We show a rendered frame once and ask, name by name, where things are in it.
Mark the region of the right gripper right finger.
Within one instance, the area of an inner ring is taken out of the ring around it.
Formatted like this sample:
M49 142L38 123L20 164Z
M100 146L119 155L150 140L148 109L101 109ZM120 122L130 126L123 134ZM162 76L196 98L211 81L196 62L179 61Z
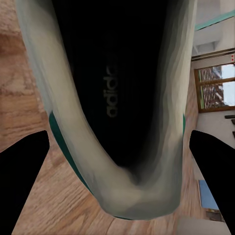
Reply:
M196 130L191 133L189 148L219 207L218 213L235 235L235 149Z

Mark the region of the gym shoe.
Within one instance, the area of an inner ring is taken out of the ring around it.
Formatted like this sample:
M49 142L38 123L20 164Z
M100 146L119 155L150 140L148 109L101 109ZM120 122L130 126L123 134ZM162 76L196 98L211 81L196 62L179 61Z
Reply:
M52 133L108 214L181 200L198 0L14 0Z

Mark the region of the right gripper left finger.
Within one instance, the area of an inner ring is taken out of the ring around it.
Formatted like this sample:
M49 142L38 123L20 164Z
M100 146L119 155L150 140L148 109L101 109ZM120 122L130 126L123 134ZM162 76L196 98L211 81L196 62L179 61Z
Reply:
M0 235L11 235L49 151L46 130L0 153Z

